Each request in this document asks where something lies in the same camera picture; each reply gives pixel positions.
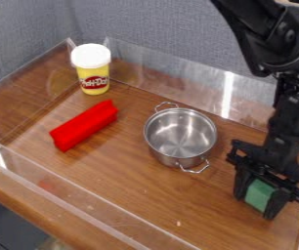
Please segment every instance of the red foam block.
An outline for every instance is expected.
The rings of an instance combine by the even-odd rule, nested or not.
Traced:
[[[62,151],[69,150],[117,119],[117,112],[118,110],[110,100],[90,107],[49,132],[54,145]]]

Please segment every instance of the wooden table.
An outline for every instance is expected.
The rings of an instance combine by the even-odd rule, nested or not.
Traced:
[[[185,174],[154,160],[142,134],[153,108],[168,100],[116,81],[103,95],[87,96],[75,81],[63,45],[0,83],[0,143],[201,249],[294,249],[299,204],[266,221],[232,195],[229,142],[261,144],[265,133],[204,112],[217,128],[210,167]],[[47,132],[106,99],[120,109],[117,121],[61,152]],[[132,249],[1,173],[0,202],[75,249]]]

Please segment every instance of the stainless steel pot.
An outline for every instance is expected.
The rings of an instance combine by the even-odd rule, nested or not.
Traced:
[[[158,110],[169,104],[173,107]],[[156,159],[169,167],[184,172],[200,174],[209,167],[208,153],[216,143],[216,127],[205,115],[180,108],[177,104],[164,102],[154,108],[144,135]],[[205,162],[200,171],[189,168]]]

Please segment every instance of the pot handle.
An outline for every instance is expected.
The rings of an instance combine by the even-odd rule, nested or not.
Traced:
[[[158,108],[160,108],[162,105],[165,105],[165,104],[174,105],[173,108],[178,108],[178,105],[177,105],[177,104],[170,103],[170,102],[162,102],[160,105],[157,105],[157,106],[154,107],[154,112],[156,112],[156,113],[158,113]]]
[[[209,161],[206,160],[206,165],[205,165],[205,166],[202,167],[202,169],[198,170],[198,171],[194,171],[194,170],[190,170],[190,169],[185,169],[185,168],[182,167],[182,165],[181,165],[180,162],[177,162],[177,165],[178,165],[178,167],[181,168],[181,170],[182,170],[184,172],[192,173],[192,174],[201,174],[201,173],[206,170],[206,168],[209,167]]]

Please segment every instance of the green object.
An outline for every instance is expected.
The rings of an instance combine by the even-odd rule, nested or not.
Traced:
[[[273,192],[274,188],[270,185],[254,179],[248,187],[245,202],[264,213]]]

